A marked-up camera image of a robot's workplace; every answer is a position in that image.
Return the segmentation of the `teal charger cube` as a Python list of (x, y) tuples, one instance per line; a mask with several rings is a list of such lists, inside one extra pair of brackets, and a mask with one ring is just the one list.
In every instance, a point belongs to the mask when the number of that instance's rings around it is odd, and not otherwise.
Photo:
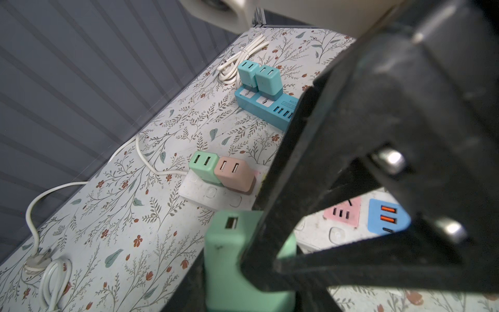
[(256, 72), (255, 78), (262, 96), (276, 101), (283, 94), (283, 83), (279, 69), (263, 65)]
[(261, 66), (253, 61), (243, 61), (238, 65), (238, 72), (240, 77), (241, 85), (252, 92), (258, 92), (258, 84), (256, 79), (256, 73), (259, 71)]

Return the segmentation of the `pink charger cube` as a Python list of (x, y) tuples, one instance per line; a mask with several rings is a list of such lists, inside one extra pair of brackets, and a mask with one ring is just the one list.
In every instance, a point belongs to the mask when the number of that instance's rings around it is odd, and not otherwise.
[(256, 184), (255, 170), (245, 161), (221, 157), (214, 174), (224, 187), (241, 194), (251, 194)]

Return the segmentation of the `white multicolour power strip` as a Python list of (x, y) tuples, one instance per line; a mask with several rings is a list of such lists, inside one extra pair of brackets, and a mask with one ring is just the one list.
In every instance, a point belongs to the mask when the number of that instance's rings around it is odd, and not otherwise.
[[(255, 167), (256, 185), (250, 195), (205, 183), (189, 171), (179, 188), (180, 197), (210, 211), (249, 211), (269, 167)], [(411, 217), (387, 191), (376, 190), (310, 214), (294, 232), (306, 251), (325, 250), (355, 241), (388, 235), (408, 228)]]

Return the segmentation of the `green charger cube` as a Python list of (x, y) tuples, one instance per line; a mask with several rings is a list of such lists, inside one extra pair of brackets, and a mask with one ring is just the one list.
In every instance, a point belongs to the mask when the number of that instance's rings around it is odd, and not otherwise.
[(204, 182), (222, 186), (221, 181), (214, 173), (219, 159), (220, 157), (215, 153), (196, 151), (189, 162), (189, 169)]
[(262, 211), (218, 211), (205, 235), (205, 305), (208, 311), (294, 311), (296, 293), (262, 292), (240, 270)]

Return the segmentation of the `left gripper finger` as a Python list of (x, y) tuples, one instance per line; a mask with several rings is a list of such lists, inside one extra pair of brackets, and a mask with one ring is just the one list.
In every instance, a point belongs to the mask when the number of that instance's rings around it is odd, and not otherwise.
[(205, 312), (206, 310), (204, 250), (202, 250), (161, 312)]

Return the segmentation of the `teal USB power strip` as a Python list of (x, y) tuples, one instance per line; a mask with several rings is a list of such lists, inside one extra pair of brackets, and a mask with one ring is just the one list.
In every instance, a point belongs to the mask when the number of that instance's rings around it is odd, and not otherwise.
[(235, 97), (240, 108), (282, 131), (287, 131), (298, 106), (298, 98), (288, 94), (274, 101), (244, 87), (235, 91)]

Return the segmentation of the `floral table mat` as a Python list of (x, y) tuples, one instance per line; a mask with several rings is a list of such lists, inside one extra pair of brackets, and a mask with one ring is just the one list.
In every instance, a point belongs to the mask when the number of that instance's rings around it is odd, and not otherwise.
[[(283, 132), (239, 109), (235, 88), (220, 84), (218, 64), (258, 36), (270, 44), (252, 61), (278, 68), (284, 90), (300, 97), (355, 39), (322, 29), (252, 29), (240, 36), (140, 132), (142, 153), (158, 171), (188, 170), (197, 150), (270, 166)], [(159, 177), (123, 148), (39, 227), (40, 249), (72, 262), (61, 311), (160, 311), (203, 247), (213, 212), (179, 195), (185, 176)], [(42, 274), (24, 270), (30, 237), (1, 263), (1, 311), (44, 311)], [(344, 311), (498, 311), (498, 295), (332, 287)]]

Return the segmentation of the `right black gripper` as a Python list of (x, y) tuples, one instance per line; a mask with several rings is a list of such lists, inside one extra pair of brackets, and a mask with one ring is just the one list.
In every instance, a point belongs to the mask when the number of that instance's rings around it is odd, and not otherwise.
[[(279, 259), (301, 219), (385, 187), (405, 230)], [(498, 292), (498, 2), (406, 1), (300, 98), (241, 258), (263, 291)]]

